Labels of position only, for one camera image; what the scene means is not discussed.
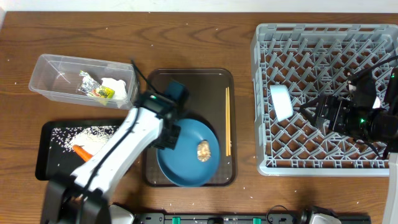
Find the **dark blue plate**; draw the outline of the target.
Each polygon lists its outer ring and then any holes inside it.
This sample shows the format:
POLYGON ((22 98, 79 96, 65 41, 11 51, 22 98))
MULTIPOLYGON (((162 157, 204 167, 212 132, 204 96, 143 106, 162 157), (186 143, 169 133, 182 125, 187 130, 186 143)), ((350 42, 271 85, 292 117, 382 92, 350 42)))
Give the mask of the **dark blue plate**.
POLYGON ((158 165, 173 184, 180 187, 200 187, 206 184, 217 172, 220 160, 220 145, 215 133, 204 123, 195 119, 181 119, 177 122, 181 128, 174 149, 158 149, 158 165), (199 160, 197 147, 207 141, 210 158, 199 160))

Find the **light blue rice bowl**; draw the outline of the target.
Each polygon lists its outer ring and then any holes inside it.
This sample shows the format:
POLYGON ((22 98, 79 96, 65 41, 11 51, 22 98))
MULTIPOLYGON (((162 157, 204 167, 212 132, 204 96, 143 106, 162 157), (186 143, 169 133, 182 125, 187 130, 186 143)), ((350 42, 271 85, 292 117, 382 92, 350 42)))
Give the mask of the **light blue rice bowl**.
POLYGON ((278 121, 283 121, 293 116, 294 111, 288 88, 285 85, 271 85, 272 104, 278 121))

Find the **dried mushroom piece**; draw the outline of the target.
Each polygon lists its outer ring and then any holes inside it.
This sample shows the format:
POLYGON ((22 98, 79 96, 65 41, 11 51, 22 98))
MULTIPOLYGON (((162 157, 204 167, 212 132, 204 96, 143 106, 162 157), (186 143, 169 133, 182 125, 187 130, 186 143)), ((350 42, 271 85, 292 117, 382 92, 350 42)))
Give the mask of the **dried mushroom piece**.
POLYGON ((210 157, 210 144, 207 140, 203 140, 197 146, 197 159, 201 162, 206 162, 210 157))

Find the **white tissue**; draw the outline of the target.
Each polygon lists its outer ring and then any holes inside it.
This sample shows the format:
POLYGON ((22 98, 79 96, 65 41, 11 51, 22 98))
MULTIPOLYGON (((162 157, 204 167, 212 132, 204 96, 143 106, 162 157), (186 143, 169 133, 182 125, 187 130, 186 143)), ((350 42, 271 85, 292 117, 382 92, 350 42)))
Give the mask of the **white tissue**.
POLYGON ((114 91, 112 99, 125 100, 127 98, 126 83, 123 80, 113 78, 102 78, 102 85, 114 91))

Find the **wooden chopstick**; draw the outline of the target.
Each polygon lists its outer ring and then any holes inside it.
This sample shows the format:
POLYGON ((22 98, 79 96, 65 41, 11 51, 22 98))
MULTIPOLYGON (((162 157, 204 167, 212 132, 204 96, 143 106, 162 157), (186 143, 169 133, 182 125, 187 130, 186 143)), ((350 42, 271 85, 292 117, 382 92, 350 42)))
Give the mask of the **wooden chopstick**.
MULTIPOLYGON (((227 101, 225 99, 225 113, 227 112, 226 105, 227 105, 227 101)), ((228 115, 226 113, 225 114, 225 121, 226 121, 226 129, 225 129, 225 131, 226 131, 226 157, 228 157, 228 131, 227 131, 228 125, 227 125, 227 117, 228 117, 228 115)))
POLYGON ((227 105, 226 105, 226 109, 227 109, 227 125, 228 125, 228 156, 231 155, 231 106, 230 106, 230 90, 229 87, 227 87, 226 89, 226 101, 227 101, 227 105))

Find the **orange carrot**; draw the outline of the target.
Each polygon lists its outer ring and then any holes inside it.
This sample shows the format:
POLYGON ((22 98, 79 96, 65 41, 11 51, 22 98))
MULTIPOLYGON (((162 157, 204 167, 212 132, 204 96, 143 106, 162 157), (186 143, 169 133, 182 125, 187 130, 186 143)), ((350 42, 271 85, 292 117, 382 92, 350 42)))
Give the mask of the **orange carrot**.
POLYGON ((72 149, 74 152, 79 155, 80 158, 82 158, 85 162, 89 161, 93 156, 86 152, 81 146, 78 145, 73 145, 72 149))

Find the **foil snack wrapper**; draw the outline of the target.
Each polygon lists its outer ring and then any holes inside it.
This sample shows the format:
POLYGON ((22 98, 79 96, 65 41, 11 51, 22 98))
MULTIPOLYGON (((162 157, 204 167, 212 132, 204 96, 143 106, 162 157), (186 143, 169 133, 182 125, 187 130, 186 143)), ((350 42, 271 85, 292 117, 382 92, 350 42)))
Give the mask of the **foil snack wrapper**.
POLYGON ((82 83, 78 90, 87 96, 97 98, 112 98, 114 96, 115 91, 113 89, 100 85, 89 73, 81 70, 79 76, 82 77, 82 83))

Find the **pink plastic cup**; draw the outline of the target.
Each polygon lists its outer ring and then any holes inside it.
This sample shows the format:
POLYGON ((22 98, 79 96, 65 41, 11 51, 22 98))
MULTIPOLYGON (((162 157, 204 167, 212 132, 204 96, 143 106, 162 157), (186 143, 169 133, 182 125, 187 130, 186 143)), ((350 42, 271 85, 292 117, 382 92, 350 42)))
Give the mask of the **pink plastic cup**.
POLYGON ((376 97, 373 104, 373 109, 377 109, 381 107, 381 100, 379 97, 376 97))

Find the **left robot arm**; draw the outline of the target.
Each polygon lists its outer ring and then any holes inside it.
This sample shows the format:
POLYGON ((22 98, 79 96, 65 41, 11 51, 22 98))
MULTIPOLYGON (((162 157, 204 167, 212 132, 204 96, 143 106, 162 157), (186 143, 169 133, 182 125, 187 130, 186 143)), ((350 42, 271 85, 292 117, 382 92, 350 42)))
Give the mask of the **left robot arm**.
POLYGON ((145 91, 111 139, 69 176, 47 184, 41 223, 133 223, 134 215, 109 204, 121 178, 149 146, 174 149, 188 90, 169 83, 164 93, 145 91))

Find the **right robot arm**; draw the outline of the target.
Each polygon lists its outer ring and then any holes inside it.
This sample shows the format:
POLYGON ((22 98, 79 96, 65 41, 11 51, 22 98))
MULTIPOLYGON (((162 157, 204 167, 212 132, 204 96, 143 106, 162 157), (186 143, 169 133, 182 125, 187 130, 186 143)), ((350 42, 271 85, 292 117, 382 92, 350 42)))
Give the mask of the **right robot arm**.
POLYGON ((397 69, 393 68, 384 102, 384 108, 374 108, 376 85, 372 69, 355 74, 349 83, 355 87, 353 97, 345 100, 333 95, 320 95, 300 106, 299 112, 312 126, 321 127, 329 122, 328 129, 338 134, 360 140, 376 155, 373 142, 383 142, 386 148, 382 158, 389 164, 389 189, 383 223, 397 223, 397 69))

